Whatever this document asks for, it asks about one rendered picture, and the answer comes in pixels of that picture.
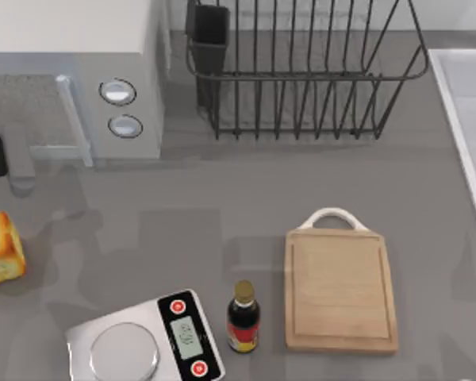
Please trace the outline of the grey microwave door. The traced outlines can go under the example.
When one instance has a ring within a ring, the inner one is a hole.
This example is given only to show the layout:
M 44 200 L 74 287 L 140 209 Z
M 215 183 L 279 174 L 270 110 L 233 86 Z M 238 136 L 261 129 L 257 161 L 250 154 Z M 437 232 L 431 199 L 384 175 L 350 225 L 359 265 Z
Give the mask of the grey microwave door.
M 0 134 L 19 123 L 26 128 L 35 160 L 80 160 L 57 87 L 57 75 L 0 75 Z

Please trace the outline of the toasted bread loaf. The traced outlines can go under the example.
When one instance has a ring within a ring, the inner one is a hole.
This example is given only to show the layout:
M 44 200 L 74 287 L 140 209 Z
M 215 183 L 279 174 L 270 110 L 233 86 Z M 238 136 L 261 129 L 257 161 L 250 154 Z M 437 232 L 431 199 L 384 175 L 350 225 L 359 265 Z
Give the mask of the toasted bread loaf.
M 0 212 L 0 283 L 23 276 L 25 255 L 16 226 L 5 212 Z

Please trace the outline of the smaller silver microwave knob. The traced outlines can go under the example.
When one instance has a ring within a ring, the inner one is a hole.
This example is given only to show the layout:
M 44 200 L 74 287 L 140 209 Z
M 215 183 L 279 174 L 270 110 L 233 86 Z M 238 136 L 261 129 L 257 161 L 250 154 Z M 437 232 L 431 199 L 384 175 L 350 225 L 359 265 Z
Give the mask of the smaller silver microwave knob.
M 109 131 L 121 139 L 134 139 L 143 132 L 143 124 L 132 115 L 122 114 L 108 121 Z

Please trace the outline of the larger silver microwave knob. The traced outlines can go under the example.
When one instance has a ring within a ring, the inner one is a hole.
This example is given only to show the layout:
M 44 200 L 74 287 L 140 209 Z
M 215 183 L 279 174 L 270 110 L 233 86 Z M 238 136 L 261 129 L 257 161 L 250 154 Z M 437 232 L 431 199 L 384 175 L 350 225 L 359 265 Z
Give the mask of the larger silver microwave knob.
M 100 83 L 98 92 L 104 101 L 114 106 L 127 106 L 136 99 L 136 88 L 124 79 Z

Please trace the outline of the pale microwave oven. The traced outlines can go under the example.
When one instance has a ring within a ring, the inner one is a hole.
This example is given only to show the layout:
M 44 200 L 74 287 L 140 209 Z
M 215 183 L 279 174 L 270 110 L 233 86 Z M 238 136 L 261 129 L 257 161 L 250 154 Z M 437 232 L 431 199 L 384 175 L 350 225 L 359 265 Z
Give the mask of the pale microwave oven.
M 0 75 L 69 76 L 94 164 L 159 158 L 170 54 L 166 0 L 0 0 Z M 112 79 L 136 88 L 134 102 L 102 99 Z M 109 131 L 122 114 L 141 121 L 138 137 Z

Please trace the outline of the silver kitchen scale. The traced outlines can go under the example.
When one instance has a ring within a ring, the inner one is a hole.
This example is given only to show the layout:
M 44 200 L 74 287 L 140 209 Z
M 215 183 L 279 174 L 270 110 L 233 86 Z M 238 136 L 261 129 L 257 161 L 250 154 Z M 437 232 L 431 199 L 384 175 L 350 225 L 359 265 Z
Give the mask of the silver kitchen scale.
M 167 294 L 65 334 L 71 381 L 223 381 L 225 366 L 198 295 Z

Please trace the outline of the black cutlery holder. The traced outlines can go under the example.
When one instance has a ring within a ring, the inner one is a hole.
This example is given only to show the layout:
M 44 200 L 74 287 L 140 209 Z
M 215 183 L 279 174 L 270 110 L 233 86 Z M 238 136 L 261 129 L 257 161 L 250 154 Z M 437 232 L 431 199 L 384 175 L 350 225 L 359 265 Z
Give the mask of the black cutlery holder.
M 229 19 L 226 6 L 188 0 L 186 35 L 195 71 L 199 75 L 222 75 L 229 40 Z

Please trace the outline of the dark sauce bottle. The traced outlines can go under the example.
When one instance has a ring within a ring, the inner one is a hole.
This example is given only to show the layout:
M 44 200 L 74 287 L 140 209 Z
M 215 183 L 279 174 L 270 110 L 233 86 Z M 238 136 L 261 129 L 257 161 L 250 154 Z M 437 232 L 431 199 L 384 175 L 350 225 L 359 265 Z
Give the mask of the dark sauce bottle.
M 233 299 L 227 309 L 227 334 L 229 346 L 238 353 L 249 353 L 259 343 L 260 306 L 255 290 L 248 280 L 235 284 Z

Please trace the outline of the wooden cutting board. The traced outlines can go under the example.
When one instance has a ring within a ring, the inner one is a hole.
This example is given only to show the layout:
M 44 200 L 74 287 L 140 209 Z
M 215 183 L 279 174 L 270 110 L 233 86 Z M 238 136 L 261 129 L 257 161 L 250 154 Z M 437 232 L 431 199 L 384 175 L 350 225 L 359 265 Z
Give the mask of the wooden cutting board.
M 397 316 L 384 237 L 350 212 L 325 207 L 286 234 L 286 346 L 397 352 Z

